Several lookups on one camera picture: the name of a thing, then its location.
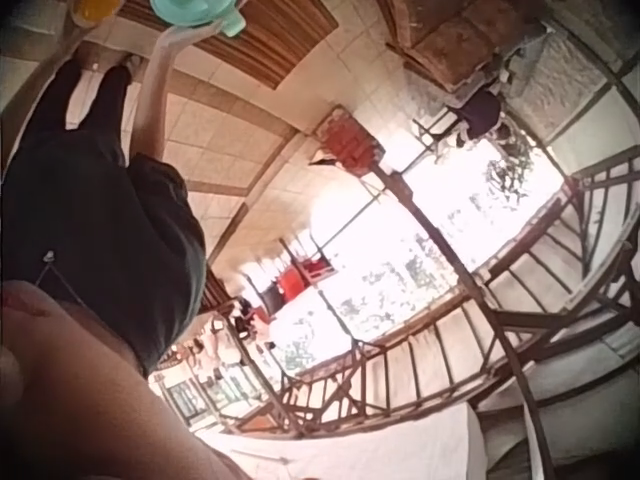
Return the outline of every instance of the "person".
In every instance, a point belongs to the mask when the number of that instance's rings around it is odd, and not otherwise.
[[[131,57],[105,74],[74,130],[65,113],[80,68],[65,63],[9,163],[2,356],[12,360],[1,363],[0,434],[46,478],[248,478],[199,444],[145,381],[196,314],[206,265],[185,182],[161,162],[169,75],[182,49],[220,27],[160,35],[128,165],[119,135]]]

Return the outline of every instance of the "leg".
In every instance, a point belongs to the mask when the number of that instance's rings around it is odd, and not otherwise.
[[[22,142],[30,141],[39,133],[65,130],[69,100],[81,75],[80,63],[75,58],[60,67],[36,104],[22,135]]]
[[[110,68],[100,82],[89,113],[78,128],[116,135],[119,139],[124,100],[131,79],[131,73],[127,67],[118,65]]]

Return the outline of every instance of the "finger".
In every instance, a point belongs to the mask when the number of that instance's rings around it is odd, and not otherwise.
[[[18,403],[24,391],[24,379],[18,360],[5,347],[0,347],[0,410]]]

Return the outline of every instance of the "wooden ceiling panel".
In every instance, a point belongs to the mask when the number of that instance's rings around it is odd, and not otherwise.
[[[237,37],[211,37],[198,47],[270,88],[338,27],[320,0],[251,1],[242,14],[247,28]],[[155,30],[167,28],[148,0],[129,0],[119,15]]]

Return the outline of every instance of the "red object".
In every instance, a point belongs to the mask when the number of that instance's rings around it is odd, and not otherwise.
[[[325,150],[349,173],[362,177],[379,162],[384,148],[351,114],[337,107],[317,130]]]
[[[287,302],[296,298],[307,288],[302,275],[300,275],[294,266],[287,267],[287,269],[278,277],[277,282],[282,289],[284,298]]]
[[[269,325],[271,323],[271,317],[267,314],[267,311],[264,309],[264,307],[260,306],[254,308],[253,314],[258,317],[258,320],[260,320],[265,325]]]

